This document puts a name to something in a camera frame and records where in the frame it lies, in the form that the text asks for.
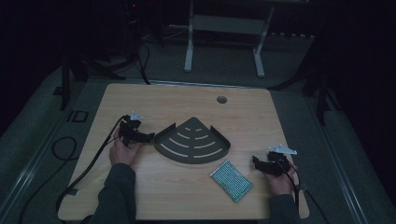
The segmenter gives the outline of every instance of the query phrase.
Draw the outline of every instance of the table top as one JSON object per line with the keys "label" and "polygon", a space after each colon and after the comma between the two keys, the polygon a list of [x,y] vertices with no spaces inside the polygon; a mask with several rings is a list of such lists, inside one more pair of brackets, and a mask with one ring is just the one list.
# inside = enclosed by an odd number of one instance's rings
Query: table top
{"label": "table top", "polygon": [[[227,99],[220,104],[217,99]],[[136,218],[169,219],[262,219],[269,217],[269,186],[262,173],[254,169],[251,157],[266,160],[268,147],[287,145],[269,91],[263,89],[110,84],[99,105],[82,149],[73,182],[92,161],[117,120],[132,110],[145,117],[141,133],[158,133],[171,124],[177,126],[196,117],[206,127],[213,126],[230,143],[229,153],[218,161],[186,164],[172,161],[152,144],[142,147],[135,160]],[[92,215],[111,168],[110,144],[90,172],[76,185],[77,196],[67,195],[59,218],[82,220]],[[209,176],[226,160],[254,186],[238,202]],[[309,216],[300,193],[300,216]]]}

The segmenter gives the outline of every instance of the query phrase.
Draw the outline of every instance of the gray floor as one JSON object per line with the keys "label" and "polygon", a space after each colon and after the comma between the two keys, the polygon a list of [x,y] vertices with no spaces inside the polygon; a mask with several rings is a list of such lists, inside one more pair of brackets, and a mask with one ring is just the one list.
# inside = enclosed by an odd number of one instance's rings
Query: gray floor
{"label": "gray floor", "polygon": [[[292,77],[312,42],[305,38],[268,36],[262,53],[266,77],[258,78],[251,48],[247,46],[219,44],[214,48],[208,46],[213,43],[197,39],[192,71],[187,74],[183,71],[186,47],[181,37],[169,39],[164,47],[149,41],[149,37],[147,40],[146,72],[152,84],[180,82],[255,88],[266,88]],[[144,48],[141,55],[142,58],[147,55]],[[125,82],[142,83],[135,67],[119,74],[128,77]],[[76,138],[75,155],[78,155],[106,85],[111,82],[114,80],[96,74],[92,74],[87,83],[72,81],[72,101],[64,112],[59,110],[60,97],[52,95],[54,88],[60,85],[60,70],[50,75],[32,96],[0,139],[1,215],[6,215],[2,223],[17,223],[29,197],[63,164],[51,153],[51,145],[56,140],[65,136]],[[319,125],[314,115],[316,98],[303,97],[300,93],[303,85],[302,81],[283,91],[271,91],[288,145],[299,152],[293,159],[299,166],[301,181],[309,187],[330,223],[396,223],[395,209],[346,116],[333,109],[325,113],[326,126]],[[88,112],[88,120],[67,122],[72,110]],[[65,157],[72,148],[68,140],[56,145],[59,154]],[[55,202],[67,186],[75,165],[75,161],[67,163],[38,192],[25,211],[23,223],[60,222]],[[18,182],[25,179],[26,185]],[[307,194],[305,198],[310,216],[303,223],[325,223]]]}

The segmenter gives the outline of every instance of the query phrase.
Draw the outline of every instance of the person's right hand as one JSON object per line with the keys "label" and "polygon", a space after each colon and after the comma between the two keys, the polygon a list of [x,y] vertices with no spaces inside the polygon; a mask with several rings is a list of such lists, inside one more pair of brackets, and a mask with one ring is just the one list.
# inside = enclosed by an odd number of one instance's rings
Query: person's right hand
{"label": "person's right hand", "polygon": [[[297,170],[296,165],[294,165],[291,162],[289,162],[289,164],[290,166],[294,167],[295,170]],[[294,181],[293,175],[295,173],[295,170],[292,167],[290,167],[288,174],[291,177],[291,179]],[[274,175],[268,175],[264,173],[264,176],[268,179],[271,191],[273,192],[274,195],[292,194],[293,185],[286,175],[281,175],[276,177]]]}
{"label": "person's right hand", "polygon": [[109,158],[111,165],[116,163],[124,163],[132,167],[134,159],[139,152],[139,149],[143,146],[143,143],[136,143],[131,148],[126,147],[121,139],[119,138],[120,129],[114,132],[114,145],[110,148]]}

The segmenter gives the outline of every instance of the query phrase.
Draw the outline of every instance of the black cable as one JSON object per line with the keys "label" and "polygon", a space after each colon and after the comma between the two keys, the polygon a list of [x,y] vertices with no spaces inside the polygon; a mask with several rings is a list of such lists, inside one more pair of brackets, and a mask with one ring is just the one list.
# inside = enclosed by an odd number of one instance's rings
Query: black cable
{"label": "black cable", "polygon": [[319,210],[319,212],[322,214],[324,220],[326,223],[330,224],[329,219],[327,219],[326,215],[324,214],[323,210],[320,208],[318,202],[312,197],[312,194],[308,191],[308,189],[305,190],[305,192],[308,194],[308,196],[312,199],[312,202],[314,202],[315,206]]}
{"label": "black cable", "polygon": [[293,191],[294,191],[294,202],[296,204],[297,207],[297,211],[299,211],[299,205],[300,205],[300,195],[299,192],[300,190],[297,189],[297,186],[294,184],[293,179],[291,178],[291,176],[288,174],[288,172],[285,170],[285,168],[283,168],[282,164],[280,164],[279,161],[275,160],[275,162],[280,166],[280,168],[282,168],[283,173],[288,177],[288,179],[290,180],[290,183],[293,185]]}
{"label": "black cable", "polygon": [[143,47],[146,48],[146,50],[148,51],[148,56],[146,57],[145,62],[142,64],[142,60],[140,58],[140,55],[137,53],[137,60],[139,61],[139,65],[140,65],[140,70],[136,67],[136,69],[140,72],[140,75],[142,76],[143,80],[146,82],[146,84],[151,85],[151,83],[149,83],[149,80],[146,76],[146,66],[148,64],[149,61],[149,47],[147,47],[146,45],[144,45],[143,43],[141,43],[141,45]]}
{"label": "black cable", "polygon": [[[70,139],[70,140],[72,140],[73,141],[73,144],[74,144],[74,146],[73,146],[73,150],[72,150],[72,152],[70,153],[70,155],[67,157],[67,158],[62,158],[62,157],[59,157],[58,156],[58,154],[56,154],[56,152],[55,152],[55,147],[56,147],[56,145],[60,142],[60,141],[62,141],[62,140],[64,140],[64,139]],[[70,137],[70,136],[66,136],[66,137],[63,137],[63,138],[60,138],[60,139],[58,139],[57,141],[55,141],[53,144],[52,144],[52,148],[51,148],[51,150],[52,150],[52,153],[53,153],[53,155],[57,158],[57,159],[59,159],[59,160],[61,160],[61,161],[64,161],[64,163],[46,180],[46,181],[44,181],[44,183],[43,184],[41,184],[41,186],[30,196],[30,198],[27,200],[27,202],[26,202],[26,204],[23,206],[23,208],[22,208],[22,210],[21,210],[21,212],[20,212],[20,218],[19,218],[19,223],[20,224],[22,224],[23,223],[23,215],[24,215],[24,213],[25,213],[25,210],[26,210],[26,208],[27,208],[27,206],[29,205],[29,203],[33,200],[33,198],[37,195],[37,193],[40,191],[40,190],[42,190],[43,188],[44,188],[44,186],[55,176],[55,175],[57,175],[65,166],[66,166],[66,164],[69,162],[69,161],[74,161],[74,160],[77,160],[78,159],[78,157],[76,157],[76,158],[72,158],[72,156],[75,154],[75,152],[76,152],[76,149],[77,149],[77,141],[76,141],[76,139],[74,139],[73,137]]]}
{"label": "black cable", "polygon": [[[299,185],[299,190],[301,189],[301,179],[300,176],[297,172],[297,170],[291,166],[291,168],[296,172],[300,185]],[[318,202],[314,199],[314,197],[312,196],[312,194],[308,191],[308,189],[305,189],[304,191],[306,191],[306,193],[308,194],[308,196],[312,199],[312,202],[314,202],[315,206],[317,207],[317,209],[319,210],[319,212],[321,213],[321,215],[323,216],[324,220],[326,221],[326,223],[330,224],[329,220],[327,219],[326,215],[324,214],[323,210],[320,208]]]}
{"label": "black cable", "polygon": [[99,156],[101,155],[102,151],[105,149],[105,146],[107,146],[110,142],[109,141],[111,138],[111,135],[114,133],[114,131],[116,130],[116,128],[118,127],[119,123],[121,122],[122,119],[124,119],[125,116],[122,116],[114,125],[113,129],[111,130],[110,134],[108,135],[108,137],[106,138],[105,142],[101,145],[101,147],[99,148],[99,150],[96,152],[96,155],[94,156],[93,160],[91,161],[91,163],[88,165],[88,167],[85,169],[85,171],[75,180],[73,181],[72,184],[70,184],[65,190],[64,192],[59,196],[56,204],[55,204],[55,208],[56,208],[56,212],[59,211],[59,208],[61,207],[61,203],[62,200],[64,199],[64,196],[79,182],[81,181],[82,178],[84,178],[84,176],[91,170],[91,168],[95,165],[97,159],[99,158]]}

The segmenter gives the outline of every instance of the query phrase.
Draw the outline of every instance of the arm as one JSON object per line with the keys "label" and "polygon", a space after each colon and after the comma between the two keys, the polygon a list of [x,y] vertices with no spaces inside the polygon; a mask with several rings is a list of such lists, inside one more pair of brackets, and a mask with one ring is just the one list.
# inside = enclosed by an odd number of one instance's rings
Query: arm
{"label": "arm", "polygon": [[135,173],[132,166],[142,144],[128,148],[118,138],[119,130],[114,136],[114,146],[109,153],[112,167],[99,193],[99,204],[90,219],[91,224],[135,223]]}
{"label": "arm", "polygon": [[[295,170],[290,168],[289,176],[293,177]],[[300,215],[292,197],[293,186],[286,175],[274,176],[264,174],[267,178],[274,197],[269,199],[271,224],[299,224]]]}
{"label": "arm", "polygon": [[112,166],[90,223],[134,223],[134,170],[124,163]]}

